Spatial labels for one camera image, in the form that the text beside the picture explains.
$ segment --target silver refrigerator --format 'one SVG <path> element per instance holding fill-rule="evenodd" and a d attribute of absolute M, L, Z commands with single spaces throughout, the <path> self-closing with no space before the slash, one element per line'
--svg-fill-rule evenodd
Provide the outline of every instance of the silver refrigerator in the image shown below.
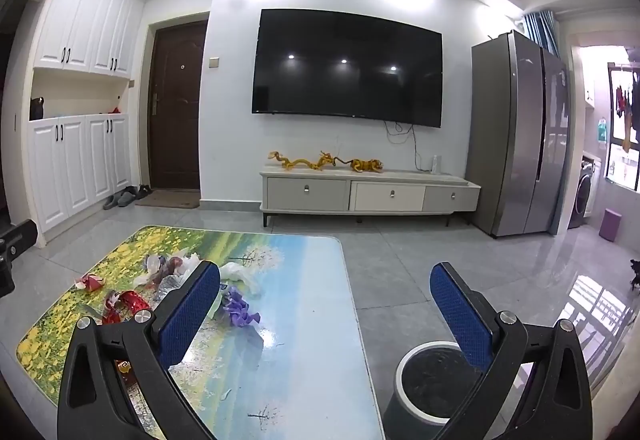
<path fill-rule="evenodd" d="M 510 32 L 471 49 L 466 179 L 482 187 L 472 222 L 498 237 L 549 229 L 569 128 L 564 64 Z"/>

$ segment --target hanging clothes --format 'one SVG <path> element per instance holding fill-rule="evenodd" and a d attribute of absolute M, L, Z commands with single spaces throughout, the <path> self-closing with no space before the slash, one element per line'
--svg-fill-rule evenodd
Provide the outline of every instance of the hanging clothes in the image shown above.
<path fill-rule="evenodd" d="M 616 89 L 616 113 L 620 117 L 625 112 L 625 97 L 622 94 L 622 86 Z"/>
<path fill-rule="evenodd" d="M 631 127 L 640 131 L 640 84 L 638 74 L 633 73 L 633 89 L 631 90 Z"/>
<path fill-rule="evenodd" d="M 631 102 L 629 102 L 629 92 L 625 91 L 625 139 L 622 140 L 622 149 L 625 153 L 631 149 L 631 124 L 633 113 L 631 113 Z"/>

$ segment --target window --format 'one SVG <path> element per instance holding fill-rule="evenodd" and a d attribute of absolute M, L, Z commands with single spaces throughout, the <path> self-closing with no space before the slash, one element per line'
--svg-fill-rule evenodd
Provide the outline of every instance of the window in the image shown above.
<path fill-rule="evenodd" d="M 630 148 L 625 152 L 625 113 L 624 103 L 633 105 L 634 79 L 640 78 L 640 63 L 624 62 L 623 64 L 608 64 L 609 89 L 611 97 L 611 127 L 609 138 L 609 155 L 607 159 L 606 177 L 612 182 L 638 190 L 638 162 L 640 162 L 640 145 L 638 135 L 633 127 L 630 128 Z"/>

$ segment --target golden dragon figurine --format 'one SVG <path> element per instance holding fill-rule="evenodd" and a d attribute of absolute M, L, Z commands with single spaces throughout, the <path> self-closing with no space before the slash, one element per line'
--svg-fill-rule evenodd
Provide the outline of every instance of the golden dragon figurine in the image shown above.
<path fill-rule="evenodd" d="M 348 162 L 345 162 L 344 160 L 340 160 L 340 158 L 335 157 L 334 158 L 334 165 L 335 165 L 335 161 L 338 160 L 338 162 L 343 163 L 345 165 L 349 165 L 351 167 L 351 169 L 353 169 L 354 171 L 356 171 L 357 173 L 362 173 L 362 172 L 372 172 L 372 173 L 381 173 L 382 172 L 382 167 L 383 164 L 380 160 L 360 160 L 358 158 L 353 158 L 351 160 L 349 160 Z"/>
<path fill-rule="evenodd" d="M 282 167 L 284 169 L 293 169 L 298 164 L 304 164 L 309 169 L 314 169 L 319 171 L 325 165 L 334 165 L 335 166 L 335 158 L 333 158 L 329 153 L 325 153 L 324 151 L 320 152 L 320 158 L 316 163 L 312 163 L 309 160 L 305 160 L 304 158 L 298 158 L 297 160 L 289 160 L 286 156 L 281 156 L 277 151 L 271 151 L 268 156 L 269 159 L 275 158 L 278 162 L 282 162 Z"/>

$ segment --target front door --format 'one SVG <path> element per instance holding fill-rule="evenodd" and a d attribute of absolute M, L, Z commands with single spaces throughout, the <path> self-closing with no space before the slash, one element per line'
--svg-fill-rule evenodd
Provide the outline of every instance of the front door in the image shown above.
<path fill-rule="evenodd" d="M 149 174 L 161 189 L 199 189 L 198 106 L 207 22 L 156 32 L 149 81 Z"/>

